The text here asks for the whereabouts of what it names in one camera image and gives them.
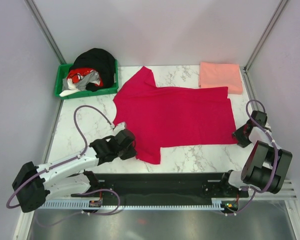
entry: gray cloth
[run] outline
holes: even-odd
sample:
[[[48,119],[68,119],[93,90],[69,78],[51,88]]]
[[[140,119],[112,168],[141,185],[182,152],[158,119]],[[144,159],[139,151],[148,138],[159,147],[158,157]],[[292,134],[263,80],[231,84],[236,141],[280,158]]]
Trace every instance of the gray cloth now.
[[[74,83],[73,85],[75,86],[75,88],[79,89],[80,91],[85,91],[87,84],[92,82],[100,84],[100,77],[97,71],[90,72],[88,75],[83,77],[83,79],[81,79],[78,83]],[[67,78],[64,78],[62,80],[62,85],[63,85],[62,90],[73,90],[69,88]]]

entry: metal frame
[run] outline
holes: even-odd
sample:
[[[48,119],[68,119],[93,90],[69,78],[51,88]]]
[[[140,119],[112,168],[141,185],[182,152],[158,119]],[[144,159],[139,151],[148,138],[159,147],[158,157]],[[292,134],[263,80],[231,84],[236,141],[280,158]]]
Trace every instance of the metal frame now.
[[[32,12],[33,17],[35,18],[36,22],[39,24],[39,27],[41,28],[42,33],[44,34],[46,40],[48,41],[49,45],[53,49],[56,57],[58,58],[60,64],[66,64],[66,60],[63,57],[61,51],[58,48],[58,45],[56,44],[56,41],[54,40],[54,37],[52,36],[46,22],[44,21],[37,5],[33,0],[24,0],[26,5],[29,7],[30,11]]]
[[[267,40],[270,32],[272,31],[272,29],[274,28],[276,22],[278,21],[279,17],[281,16],[283,10],[285,9],[287,3],[289,2],[289,0],[281,0],[278,7],[276,8],[276,10],[274,11],[268,25],[266,26],[260,40],[258,41],[258,43],[256,44],[248,62],[246,63],[244,70],[249,71],[249,69],[252,66],[252,63],[254,62],[254,60],[256,59],[258,53],[260,52],[260,49],[262,48],[262,46],[264,45],[265,41]]]

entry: green plastic basket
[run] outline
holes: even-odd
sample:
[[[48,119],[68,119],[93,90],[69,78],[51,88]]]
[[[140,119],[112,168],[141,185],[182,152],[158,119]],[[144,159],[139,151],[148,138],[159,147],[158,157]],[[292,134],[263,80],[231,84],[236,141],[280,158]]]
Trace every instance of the green plastic basket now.
[[[99,95],[106,95],[106,94],[116,94],[119,88],[119,81],[118,81],[118,62],[115,60],[115,83],[112,87],[99,89],[98,91],[79,91],[68,96],[59,96],[62,92],[62,80],[68,76],[69,68],[73,64],[62,64],[58,68],[58,72],[56,74],[56,81],[54,87],[54,95],[58,98],[63,100],[65,99],[76,99],[76,98],[84,98],[84,97],[91,97],[91,96],[99,96]]]

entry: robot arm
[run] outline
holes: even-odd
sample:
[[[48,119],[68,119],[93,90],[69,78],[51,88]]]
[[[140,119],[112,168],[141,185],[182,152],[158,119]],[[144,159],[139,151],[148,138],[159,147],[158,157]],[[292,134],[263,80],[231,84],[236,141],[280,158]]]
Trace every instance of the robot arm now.
[[[254,110],[251,116],[260,126],[267,129],[268,134],[271,136],[271,132],[265,127],[268,119],[267,114]],[[233,137],[238,140],[238,145],[243,148],[250,143],[254,147],[242,171],[230,171],[228,176],[225,176],[228,178],[228,183],[238,189],[254,186],[262,190],[271,180],[275,159],[275,149],[272,147],[272,142],[266,133],[250,119],[233,133]],[[278,150],[278,161],[273,180],[266,191],[276,194],[283,186],[292,160],[292,153],[282,149],[275,142],[273,144]]]
[[[91,142],[83,155],[81,150],[55,162],[38,166],[35,166],[32,161],[24,164],[12,184],[15,191],[32,176],[42,170],[46,172],[34,178],[16,194],[22,211],[31,212],[46,200],[85,193],[96,187],[98,180],[94,174],[79,173],[112,162],[117,157],[122,160],[135,157],[137,152],[133,146],[134,141],[135,136],[132,132],[125,128],[125,123],[120,123],[113,130],[113,135]]]

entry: cable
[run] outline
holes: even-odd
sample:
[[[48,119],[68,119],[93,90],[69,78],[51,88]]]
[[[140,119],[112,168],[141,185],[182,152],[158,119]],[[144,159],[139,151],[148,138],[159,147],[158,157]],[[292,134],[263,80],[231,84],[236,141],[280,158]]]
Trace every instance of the cable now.
[[[36,214],[34,215],[34,220],[35,220],[35,222],[40,227],[42,227],[42,228],[50,228],[50,227],[53,227],[53,226],[55,226],[55,225],[57,225],[57,224],[65,221],[65,220],[68,220],[69,218],[72,218],[73,216],[76,216],[76,215],[79,215],[79,214],[99,215],[99,216],[108,216],[108,215],[114,214],[118,210],[118,208],[120,207],[120,205],[121,205],[120,197],[119,197],[119,195],[115,191],[113,191],[111,189],[98,189],[98,190],[94,190],[94,191],[90,191],[90,192],[86,192],[86,193],[80,193],[80,194],[77,194],[77,195],[85,196],[85,195],[94,194],[94,193],[98,193],[98,192],[100,192],[100,193],[102,193],[102,192],[110,192],[110,193],[114,194],[116,196],[116,198],[118,199],[118,203],[116,205],[116,208],[114,210],[112,210],[112,211],[105,212],[105,213],[91,212],[91,213],[88,214],[88,213],[83,212],[83,211],[77,211],[77,212],[75,212],[73,214],[70,214],[69,216],[66,216],[65,218],[63,218],[63,219],[61,219],[59,221],[56,221],[55,223],[49,224],[49,225],[45,225],[45,224],[42,224],[41,222],[39,222]]]
[[[111,121],[106,117],[106,115],[104,115],[104,113],[101,112],[101,111],[100,111],[99,109],[97,109],[96,107],[90,106],[90,105],[81,105],[81,106],[77,107],[77,108],[75,109],[74,113],[73,113],[73,121],[74,121],[74,125],[75,125],[76,129],[78,130],[80,136],[82,137],[82,139],[83,139],[83,141],[84,141],[84,149],[83,149],[83,151],[80,153],[80,157],[83,156],[83,154],[85,154],[85,152],[86,152],[87,149],[88,149],[88,141],[87,141],[86,137],[84,136],[84,134],[82,133],[82,131],[80,130],[80,128],[79,128],[79,126],[78,126],[78,123],[77,123],[77,118],[76,118],[78,110],[80,110],[80,109],[82,109],[82,108],[91,108],[91,109],[96,110],[98,113],[100,113],[100,114],[105,118],[105,120],[110,124],[110,126],[112,126]],[[69,162],[71,162],[71,161],[73,161],[73,160],[76,160],[76,159],[78,159],[78,156],[71,157],[71,158],[69,158],[69,159],[67,159],[67,160],[65,160],[65,161],[62,161],[62,162],[57,163],[57,164],[55,164],[55,165],[52,165],[49,169],[52,170],[52,169],[54,169],[54,168],[57,168],[57,167],[59,167],[59,166],[61,166],[61,165],[63,165],[63,164],[67,164],[67,163],[69,163]],[[42,171],[36,173],[35,175],[31,176],[30,178],[28,178],[28,179],[27,179],[23,184],[21,184],[21,185],[15,190],[15,192],[9,197],[9,199],[8,199],[8,201],[6,202],[6,205],[5,205],[5,206],[6,206],[8,209],[15,209],[15,208],[17,208],[17,207],[20,207],[20,204],[13,205],[13,206],[10,205],[10,203],[11,203],[11,201],[14,199],[14,197],[21,191],[22,188],[24,188],[24,187],[25,187],[28,183],[30,183],[33,179],[35,179],[36,177],[39,177],[41,174],[44,174],[44,173],[47,173],[47,172],[48,172],[48,171],[47,171],[46,169],[44,169],[44,170],[42,170]]]

